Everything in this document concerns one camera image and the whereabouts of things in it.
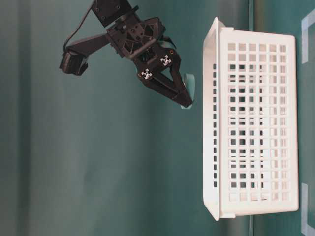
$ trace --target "light blue object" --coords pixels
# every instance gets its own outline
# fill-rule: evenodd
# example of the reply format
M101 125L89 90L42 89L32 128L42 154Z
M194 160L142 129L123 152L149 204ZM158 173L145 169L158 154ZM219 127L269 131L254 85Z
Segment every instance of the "light blue object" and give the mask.
M187 88L188 94L192 101L195 99L195 76L191 74L185 74L183 78L183 82ZM181 106L183 110L190 110L192 108L192 104L189 107Z

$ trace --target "square hole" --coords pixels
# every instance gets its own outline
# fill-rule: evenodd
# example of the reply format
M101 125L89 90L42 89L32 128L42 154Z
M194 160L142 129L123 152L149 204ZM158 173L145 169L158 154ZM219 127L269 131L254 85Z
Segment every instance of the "square hole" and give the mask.
M266 44L260 44L260 45L259 45L259 50L260 50L261 52L266 52L266 51L267 51L267 46L266 46Z
M256 61L256 55L250 54L250 61Z
M270 66L270 73L276 73L277 72L277 66L276 65L271 65Z
M260 54L260 55L259 55L259 61L260 61L260 62L266 62L266 61L267 61L267 56L266 56L266 54Z
M278 193L272 193L272 194L271 194L271 200L272 200L272 201L277 201L277 200L279 200L279 194L278 194Z
M245 139L240 139L240 145L246 145L246 140Z
M241 193L241 202L247 201L247 193Z
M230 53L230 54L228 55L228 60L229 60L229 61L235 61L235 59L236 59L235 54Z
M245 43L240 43L238 45L238 48L239 48L240 51L246 51L246 44Z
M256 65L250 65L250 72L256 72L257 66Z
M229 43L228 44L228 50L229 51L235 51L235 49L236 49L235 43Z
M250 75L250 83L256 83L256 76Z
M250 44L250 51L255 52L256 51L256 44Z
M277 62L277 55L270 55L270 62Z
M240 86L239 87L239 92L240 93L245 93L245 87L244 86Z
M245 72L246 71L246 66L245 65L240 65L240 72Z
M239 61L246 61L246 54L240 54Z
M228 66L228 71L235 71L236 70L236 65L235 64L230 64Z
M276 52L277 51L277 46L274 44L269 45L269 51L270 52Z
M245 97L239 97L239 102L245 102Z
M280 62L281 63L286 63L286 56L281 55L280 56Z
M278 188L279 188L278 182L272 182L271 183L271 189L272 190L278 190Z
M285 45L280 45L280 52L285 53L286 52L286 46Z
M240 83L245 83L245 75L240 75L239 76L239 82Z
M277 83L277 77L275 75L270 76L270 83L276 84Z

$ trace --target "teal background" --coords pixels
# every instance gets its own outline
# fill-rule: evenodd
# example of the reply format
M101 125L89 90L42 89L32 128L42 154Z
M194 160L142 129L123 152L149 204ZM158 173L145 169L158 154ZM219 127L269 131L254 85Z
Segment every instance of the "teal background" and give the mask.
M308 184L308 224L315 228L315 24L309 28L309 62L302 64L301 21L314 0L255 0L255 31L296 37L299 175ZM255 216L254 235L300 236L301 212Z
M82 77L58 69L90 1L4 0L0 9L0 234L247 235L202 200L202 43L214 17L248 30L248 0L131 0L159 16L196 76L193 108L145 88L110 47ZM92 14L76 39L103 32Z

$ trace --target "white plastic basket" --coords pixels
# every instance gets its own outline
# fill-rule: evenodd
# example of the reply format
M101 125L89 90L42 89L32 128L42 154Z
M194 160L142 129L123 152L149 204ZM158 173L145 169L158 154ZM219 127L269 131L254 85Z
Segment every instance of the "white plastic basket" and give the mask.
M203 53L204 204L216 220L297 210L294 37L216 18Z

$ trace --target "teal floor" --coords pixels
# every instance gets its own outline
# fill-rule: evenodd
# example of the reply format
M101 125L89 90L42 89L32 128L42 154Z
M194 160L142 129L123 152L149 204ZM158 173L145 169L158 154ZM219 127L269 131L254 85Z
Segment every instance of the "teal floor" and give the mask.
M307 184L308 225L312 228L315 228L315 24L309 27L309 60L302 63L301 21L314 8L314 0L255 1L255 31L296 37L300 192L301 184ZM255 236L302 235L301 211L255 216L254 219Z

